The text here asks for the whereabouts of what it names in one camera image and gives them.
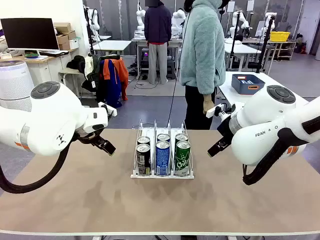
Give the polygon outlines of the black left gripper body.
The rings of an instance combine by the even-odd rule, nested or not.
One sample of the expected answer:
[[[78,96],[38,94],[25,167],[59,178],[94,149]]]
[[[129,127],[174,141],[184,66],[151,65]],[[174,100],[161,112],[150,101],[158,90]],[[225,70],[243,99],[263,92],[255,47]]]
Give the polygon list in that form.
[[[82,143],[83,144],[92,144],[93,146],[96,146],[98,148],[105,148],[107,144],[109,143],[108,140],[101,137],[101,133],[103,132],[103,129],[96,130],[94,132],[91,132],[87,134],[86,136],[82,137]]]

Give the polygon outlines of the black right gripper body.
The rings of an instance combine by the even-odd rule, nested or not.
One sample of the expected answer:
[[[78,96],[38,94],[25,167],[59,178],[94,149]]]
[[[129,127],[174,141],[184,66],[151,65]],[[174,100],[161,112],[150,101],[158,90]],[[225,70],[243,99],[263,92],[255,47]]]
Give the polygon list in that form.
[[[221,122],[217,128],[222,138],[218,141],[219,144],[231,144],[233,136],[235,135],[235,128],[232,123],[232,118],[228,117]]]

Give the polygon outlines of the person's right hand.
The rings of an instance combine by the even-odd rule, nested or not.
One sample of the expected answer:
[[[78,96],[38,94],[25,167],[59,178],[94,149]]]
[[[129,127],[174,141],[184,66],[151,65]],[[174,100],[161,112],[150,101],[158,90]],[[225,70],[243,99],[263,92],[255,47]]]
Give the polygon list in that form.
[[[203,95],[203,113],[206,114],[207,111],[212,109],[215,106],[215,104],[212,101],[212,95],[211,94],[204,94]]]

